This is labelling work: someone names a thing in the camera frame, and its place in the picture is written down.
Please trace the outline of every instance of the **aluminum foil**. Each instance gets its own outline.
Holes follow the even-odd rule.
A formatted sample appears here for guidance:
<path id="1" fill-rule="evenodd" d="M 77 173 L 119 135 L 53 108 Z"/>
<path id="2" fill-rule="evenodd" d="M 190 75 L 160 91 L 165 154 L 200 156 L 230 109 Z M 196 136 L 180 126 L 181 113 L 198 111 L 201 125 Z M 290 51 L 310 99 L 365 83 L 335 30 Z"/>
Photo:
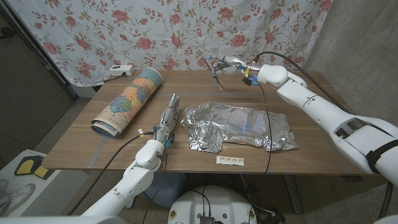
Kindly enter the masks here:
<path id="1" fill-rule="evenodd" d="M 298 148 L 284 114 L 269 113 L 272 150 Z M 268 117 L 265 111 L 240 108 L 209 101 L 201 106 L 187 107 L 182 126 L 189 133 L 189 147 L 217 153 L 223 142 L 250 144 L 271 149 Z"/>

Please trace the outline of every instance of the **electrical outlet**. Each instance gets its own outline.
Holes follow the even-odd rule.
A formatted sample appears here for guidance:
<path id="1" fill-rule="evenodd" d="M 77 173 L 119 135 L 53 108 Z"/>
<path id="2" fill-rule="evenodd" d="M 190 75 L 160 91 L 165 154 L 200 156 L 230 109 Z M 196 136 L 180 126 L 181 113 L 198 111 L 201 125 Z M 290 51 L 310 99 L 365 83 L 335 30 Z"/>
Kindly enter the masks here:
<path id="1" fill-rule="evenodd" d="M 112 76 L 121 76 L 123 72 L 126 72 L 126 76 L 131 76 L 135 69 L 132 65 L 113 65 L 109 71 Z"/>

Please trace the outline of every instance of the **white fabric backdrop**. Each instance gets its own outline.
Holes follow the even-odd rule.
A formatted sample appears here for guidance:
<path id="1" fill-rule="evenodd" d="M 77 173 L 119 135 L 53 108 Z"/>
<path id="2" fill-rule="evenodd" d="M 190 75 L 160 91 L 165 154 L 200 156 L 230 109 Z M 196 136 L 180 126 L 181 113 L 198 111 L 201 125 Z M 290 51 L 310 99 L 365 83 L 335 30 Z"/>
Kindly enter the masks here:
<path id="1" fill-rule="evenodd" d="M 206 69 L 204 56 L 270 50 L 304 65 L 331 0 L 8 0 L 66 79 L 101 85 L 112 65 Z M 276 56 L 261 63 L 289 65 Z"/>

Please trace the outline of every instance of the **finger of robotic hand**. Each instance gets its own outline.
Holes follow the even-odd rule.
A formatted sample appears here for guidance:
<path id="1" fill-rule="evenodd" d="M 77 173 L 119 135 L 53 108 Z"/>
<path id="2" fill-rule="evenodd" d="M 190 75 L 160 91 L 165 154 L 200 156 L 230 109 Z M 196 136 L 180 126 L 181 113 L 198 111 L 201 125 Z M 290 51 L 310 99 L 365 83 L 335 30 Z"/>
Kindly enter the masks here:
<path id="1" fill-rule="evenodd" d="M 164 111 L 161 117 L 162 119 L 160 120 L 160 124 L 167 126 L 170 131 L 173 130 L 175 122 L 182 111 L 179 106 L 180 96 L 176 96 L 175 93 L 173 93 L 173 97 L 169 101 L 169 106 Z"/>

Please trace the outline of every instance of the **white shoe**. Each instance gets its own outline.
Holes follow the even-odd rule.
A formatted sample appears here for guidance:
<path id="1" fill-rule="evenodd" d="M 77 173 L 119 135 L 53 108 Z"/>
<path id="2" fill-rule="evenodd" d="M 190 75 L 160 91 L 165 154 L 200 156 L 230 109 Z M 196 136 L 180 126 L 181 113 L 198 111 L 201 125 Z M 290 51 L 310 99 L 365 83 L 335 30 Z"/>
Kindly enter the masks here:
<path id="1" fill-rule="evenodd" d="M 10 202 L 7 207 L 2 212 L 1 216 L 5 217 L 13 212 L 15 209 L 19 208 L 23 203 L 25 203 L 36 189 L 36 185 L 27 184 L 20 189 L 14 191 L 10 194 Z"/>
<path id="2" fill-rule="evenodd" d="M 0 180 L 0 214 L 10 202 L 10 195 L 6 192 L 9 181 L 6 179 Z"/>
<path id="3" fill-rule="evenodd" d="M 6 179 L 0 180 L 0 189 L 6 190 L 8 187 L 9 181 Z"/>

